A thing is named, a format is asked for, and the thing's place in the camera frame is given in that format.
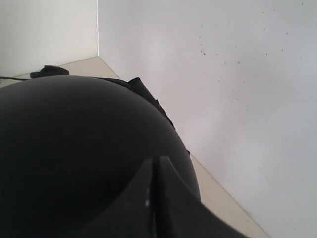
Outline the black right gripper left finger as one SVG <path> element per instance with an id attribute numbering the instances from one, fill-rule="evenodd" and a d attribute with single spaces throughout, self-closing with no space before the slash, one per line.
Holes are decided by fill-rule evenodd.
<path id="1" fill-rule="evenodd" d="M 145 159 L 119 197 L 81 231 L 83 238 L 152 238 L 153 160 Z"/>

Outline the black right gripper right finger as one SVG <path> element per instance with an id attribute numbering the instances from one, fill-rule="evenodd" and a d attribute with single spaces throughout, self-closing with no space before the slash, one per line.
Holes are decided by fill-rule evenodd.
<path id="1" fill-rule="evenodd" d="M 245 238 L 190 191 L 170 159 L 156 159 L 158 238 Z"/>

